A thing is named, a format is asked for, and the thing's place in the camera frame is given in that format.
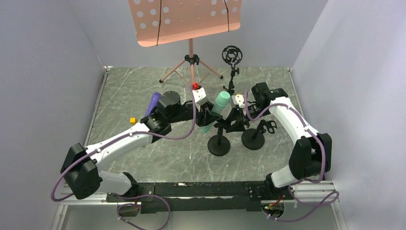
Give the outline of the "teal toy microphone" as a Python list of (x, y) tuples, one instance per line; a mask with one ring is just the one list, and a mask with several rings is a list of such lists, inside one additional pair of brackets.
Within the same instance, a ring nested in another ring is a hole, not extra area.
[[(230, 96), (230, 94), (228, 92), (221, 91), (217, 95), (217, 97), (216, 97), (216, 99), (214, 101), (214, 106), (213, 106), (211, 111), (215, 112), (217, 114), (220, 114), (226, 108), (226, 106), (229, 104), (230, 97), (231, 96)], [(214, 122), (202, 127), (201, 133), (204, 134), (204, 133), (208, 132), (213, 125), (214, 125)]]

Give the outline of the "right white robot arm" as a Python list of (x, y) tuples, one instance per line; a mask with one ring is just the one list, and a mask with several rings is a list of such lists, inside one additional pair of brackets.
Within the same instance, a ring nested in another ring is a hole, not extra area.
[(247, 105), (247, 94), (230, 95), (222, 91), (215, 99), (214, 106), (224, 109), (233, 103), (237, 109), (244, 109), (243, 124), (257, 121), (272, 114), (289, 134), (294, 148), (288, 165), (270, 173), (265, 185), (271, 189), (309, 181), (317, 184), (331, 168), (332, 139), (329, 134), (320, 134), (295, 109), (287, 93), (282, 89), (269, 89), (265, 82), (257, 83), (251, 89), (255, 100)]

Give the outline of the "black round base mic stand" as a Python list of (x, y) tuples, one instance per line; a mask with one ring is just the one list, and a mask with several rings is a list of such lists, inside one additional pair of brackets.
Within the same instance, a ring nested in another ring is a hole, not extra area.
[(217, 128), (217, 134), (212, 136), (207, 143), (209, 152), (217, 157), (225, 156), (231, 148), (229, 139), (223, 136), (223, 130), (227, 128), (227, 123), (222, 119), (214, 125)]

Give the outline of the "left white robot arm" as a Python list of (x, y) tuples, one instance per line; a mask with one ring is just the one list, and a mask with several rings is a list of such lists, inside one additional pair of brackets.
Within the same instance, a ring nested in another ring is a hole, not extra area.
[(107, 140), (82, 146), (72, 145), (61, 168), (60, 180), (65, 180), (78, 199), (85, 199), (96, 192), (113, 192), (125, 197), (138, 194), (139, 185), (128, 172), (111, 173), (103, 169), (117, 158), (159, 139), (170, 139), (171, 125), (181, 121), (192, 121), (192, 127), (208, 130), (213, 122), (221, 118), (221, 111), (230, 96), (220, 93), (210, 102), (204, 88), (192, 90), (192, 100), (180, 102), (175, 91), (154, 93), (145, 116), (139, 122)]

